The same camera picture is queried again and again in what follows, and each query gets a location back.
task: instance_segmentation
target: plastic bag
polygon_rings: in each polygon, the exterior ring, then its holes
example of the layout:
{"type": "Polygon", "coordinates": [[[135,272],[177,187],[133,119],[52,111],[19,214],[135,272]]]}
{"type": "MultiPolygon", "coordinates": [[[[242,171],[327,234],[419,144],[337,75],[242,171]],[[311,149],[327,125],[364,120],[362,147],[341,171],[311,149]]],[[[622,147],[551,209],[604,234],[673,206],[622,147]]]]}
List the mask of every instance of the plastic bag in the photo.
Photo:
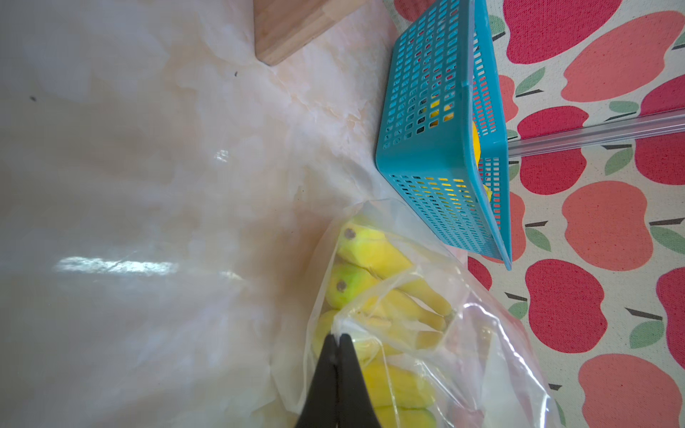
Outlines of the plastic bag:
{"type": "Polygon", "coordinates": [[[561,426],[521,322],[404,204],[347,210],[316,258],[299,406],[331,331],[352,337],[384,428],[561,426]]]}

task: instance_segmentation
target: banana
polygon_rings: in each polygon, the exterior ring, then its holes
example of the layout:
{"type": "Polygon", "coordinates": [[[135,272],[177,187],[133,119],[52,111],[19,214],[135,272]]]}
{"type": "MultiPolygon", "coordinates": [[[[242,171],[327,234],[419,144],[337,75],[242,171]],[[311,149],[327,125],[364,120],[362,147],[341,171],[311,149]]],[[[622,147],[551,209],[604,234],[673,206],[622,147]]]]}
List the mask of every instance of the banana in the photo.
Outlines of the banana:
{"type": "MultiPolygon", "coordinates": [[[[314,330],[314,335],[312,337],[312,350],[314,351],[316,358],[319,358],[319,355],[321,354],[323,341],[326,339],[328,333],[331,332],[333,318],[337,313],[337,310],[330,310],[324,314],[321,314],[319,317],[319,321],[316,324],[316,329],[314,330]]],[[[390,326],[390,321],[380,318],[368,318],[366,321],[372,324],[374,327],[380,329],[387,329],[390,326]]],[[[354,351],[357,353],[357,360],[362,363],[374,358],[381,349],[379,340],[368,336],[360,338],[353,334],[352,343],[354,345],[354,351]]]]}
{"type": "Polygon", "coordinates": [[[411,297],[398,290],[390,290],[380,301],[377,297],[371,297],[362,311],[391,320],[419,321],[438,331],[445,330],[447,326],[442,316],[423,309],[411,297]]]}
{"type": "Polygon", "coordinates": [[[435,403],[435,389],[414,372],[374,360],[362,369],[362,376],[373,407],[392,406],[393,397],[397,407],[408,409],[422,409],[435,403]]]}
{"type": "MultiPolygon", "coordinates": [[[[326,301],[332,308],[342,309],[360,293],[378,283],[378,279],[359,266],[350,263],[334,264],[326,289],[326,301]]],[[[444,330],[447,325],[442,316],[422,308],[411,297],[398,290],[390,290],[380,301],[378,297],[370,298],[362,311],[391,320],[419,321],[438,331],[444,330]]]]}
{"type": "Polygon", "coordinates": [[[435,416],[426,409],[397,409],[393,406],[374,409],[376,419],[383,428],[436,428],[435,416]]]}
{"type": "MultiPolygon", "coordinates": [[[[352,222],[342,227],[338,239],[338,255],[352,264],[368,269],[382,279],[414,266],[387,240],[383,232],[352,222]]],[[[422,279],[404,284],[399,289],[424,302],[442,316],[452,311],[449,302],[422,279]]]]}
{"type": "MultiPolygon", "coordinates": [[[[323,341],[326,338],[326,335],[331,332],[333,318],[337,313],[337,310],[330,310],[321,314],[319,317],[312,337],[312,350],[314,351],[316,358],[319,358],[319,355],[321,354],[323,341]]],[[[443,334],[440,332],[407,329],[383,318],[369,317],[364,321],[384,335],[385,338],[400,342],[410,350],[433,349],[443,338],[443,334]]],[[[382,343],[383,353],[380,353],[380,345],[378,344],[378,340],[375,339],[353,337],[352,342],[354,343],[354,350],[357,353],[357,358],[360,362],[365,362],[374,357],[382,359],[383,355],[388,357],[390,355],[402,353],[388,343],[382,343]]]]}

